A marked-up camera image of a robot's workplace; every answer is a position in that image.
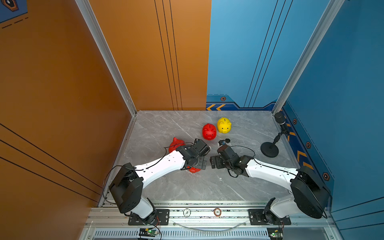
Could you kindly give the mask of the red piggy bank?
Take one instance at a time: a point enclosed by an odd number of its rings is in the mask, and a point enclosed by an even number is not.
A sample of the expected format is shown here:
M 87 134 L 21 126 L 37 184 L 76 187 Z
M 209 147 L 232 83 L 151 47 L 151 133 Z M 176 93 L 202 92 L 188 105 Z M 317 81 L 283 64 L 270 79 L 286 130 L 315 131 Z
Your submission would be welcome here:
M 217 129 L 212 124 L 206 124 L 202 129 L 202 135 L 205 140 L 212 141 L 217 136 Z
M 201 169 L 197 169 L 197 168 L 188 168 L 188 170 L 191 173 L 197 173 L 197 172 L 201 171 Z
M 173 141 L 171 142 L 169 146 L 169 153 L 175 151 L 178 147 L 184 146 L 185 142 L 183 140 L 179 140 L 177 138 L 173 138 Z

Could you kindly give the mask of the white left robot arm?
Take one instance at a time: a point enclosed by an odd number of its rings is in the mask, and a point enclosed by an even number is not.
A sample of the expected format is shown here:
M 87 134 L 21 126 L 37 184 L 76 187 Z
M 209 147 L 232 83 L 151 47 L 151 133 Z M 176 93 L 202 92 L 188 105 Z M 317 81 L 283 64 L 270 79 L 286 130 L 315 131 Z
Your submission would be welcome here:
M 205 156 L 210 150 L 201 139 L 184 143 L 175 138 L 170 146 L 165 147 L 166 152 L 161 158 L 142 165 L 122 165 L 109 185 L 109 191 L 120 213 L 131 212 L 143 223 L 152 224 L 157 219 L 157 210 L 149 199 L 143 197 L 143 189 L 174 171 L 193 168 L 204 170 L 207 166 Z

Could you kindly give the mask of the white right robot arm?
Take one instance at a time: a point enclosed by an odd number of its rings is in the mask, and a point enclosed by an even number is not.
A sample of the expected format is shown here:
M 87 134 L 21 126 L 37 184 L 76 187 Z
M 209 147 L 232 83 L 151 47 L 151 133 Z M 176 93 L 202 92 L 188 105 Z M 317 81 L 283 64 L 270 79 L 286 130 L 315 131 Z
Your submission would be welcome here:
M 311 168 L 285 168 L 247 155 L 240 157 L 229 145 L 220 146 L 217 152 L 216 156 L 210 158 L 213 169 L 226 169 L 233 178 L 245 176 L 262 179 L 289 191 L 287 196 L 268 201 L 262 213 L 263 221 L 267 224 L 279 224 L 283 218 L 297 213 L 314 219 L 328 217 L 326 207 L 331 191 Z

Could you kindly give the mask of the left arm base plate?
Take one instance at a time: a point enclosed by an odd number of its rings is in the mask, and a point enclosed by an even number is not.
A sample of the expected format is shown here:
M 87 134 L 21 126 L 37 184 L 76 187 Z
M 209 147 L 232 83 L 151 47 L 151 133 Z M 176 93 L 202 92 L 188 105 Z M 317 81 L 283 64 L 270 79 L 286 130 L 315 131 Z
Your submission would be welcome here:
M 129 226 L 167 226 L 170 220 L 169 209 L 155 210 L 147 218 L 142 219 L 139 215 L 131 213 L 128 221 Z

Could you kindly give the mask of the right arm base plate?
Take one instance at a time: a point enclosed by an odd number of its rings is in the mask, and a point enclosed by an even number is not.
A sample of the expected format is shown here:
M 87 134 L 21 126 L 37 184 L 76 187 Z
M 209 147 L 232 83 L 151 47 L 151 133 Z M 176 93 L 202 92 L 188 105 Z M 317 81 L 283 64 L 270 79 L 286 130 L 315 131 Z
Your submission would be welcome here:
M 271 211 L 264 213 L 262 209 L 249 209 L 249 220 L 251 225 L 280 225 L 284 224 L 289 226 L 292 224 L 288 216 L 284 218 L 278 218 Z

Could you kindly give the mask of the yellow piggy bank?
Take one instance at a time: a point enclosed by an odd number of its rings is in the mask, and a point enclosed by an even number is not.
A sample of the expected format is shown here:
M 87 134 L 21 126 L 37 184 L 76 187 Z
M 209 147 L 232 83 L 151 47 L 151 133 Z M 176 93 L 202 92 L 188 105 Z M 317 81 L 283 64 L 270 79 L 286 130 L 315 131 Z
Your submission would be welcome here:
M 228 118 L 220 118 L 217 123 L 217 129 L 222 134 L 227 134 L 232 129 L 232 123 Z

